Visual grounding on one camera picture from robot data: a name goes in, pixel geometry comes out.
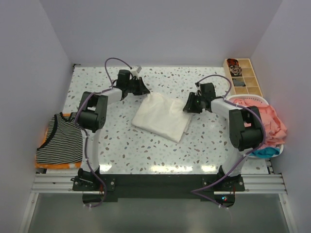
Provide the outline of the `white floral print t-shirt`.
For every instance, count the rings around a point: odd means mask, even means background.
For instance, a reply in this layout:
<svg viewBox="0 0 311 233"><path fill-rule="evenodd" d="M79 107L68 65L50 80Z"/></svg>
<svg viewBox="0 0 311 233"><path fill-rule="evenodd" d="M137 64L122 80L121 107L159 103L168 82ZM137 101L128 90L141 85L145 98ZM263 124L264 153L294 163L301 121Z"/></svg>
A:
<svg viewBox="0 0 311 233"><path fill-rule="evenodd" d="M179 143L192 117L192 114L183 112L184 106L182 100L152 92L141 102L132 125Z"/></svg>

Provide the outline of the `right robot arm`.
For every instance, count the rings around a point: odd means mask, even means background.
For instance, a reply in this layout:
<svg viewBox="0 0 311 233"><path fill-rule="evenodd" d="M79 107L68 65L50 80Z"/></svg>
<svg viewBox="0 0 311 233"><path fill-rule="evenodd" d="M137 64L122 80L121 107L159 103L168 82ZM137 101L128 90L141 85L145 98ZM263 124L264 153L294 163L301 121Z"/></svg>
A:
<svg viewBox="0 0 311 233"><path fill-rule="evenodd" d="M196 192L214 187L227 191L239 181L249 155L264 144L266 131L258 107L244 107L217 96L212 83L197 82L195 85L198 90L189 94L183 112L200 114L206 110L224 117L229 125L230 143L235 148L219 167L216 181Z"/></svg>

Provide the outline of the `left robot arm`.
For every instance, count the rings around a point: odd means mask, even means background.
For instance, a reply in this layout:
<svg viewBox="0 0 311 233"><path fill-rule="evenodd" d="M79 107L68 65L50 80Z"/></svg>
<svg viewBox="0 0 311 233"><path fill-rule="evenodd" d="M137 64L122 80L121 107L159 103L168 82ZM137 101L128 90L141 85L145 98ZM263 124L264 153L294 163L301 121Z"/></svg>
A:
<svg viewBox="0 0 311 233"><path fill-rule="evenodd" d="M141 66L129 70L121 69L112 85L101 92L84 92L80 101L75 124L84 133L83 158L76 185L84 185L89 190L96 190L104 182L99 177L100 165L98 159L98 144L102 128L106 122L108 105L121 101L127 95L142 96L150 91L139 76Z"/></svg>

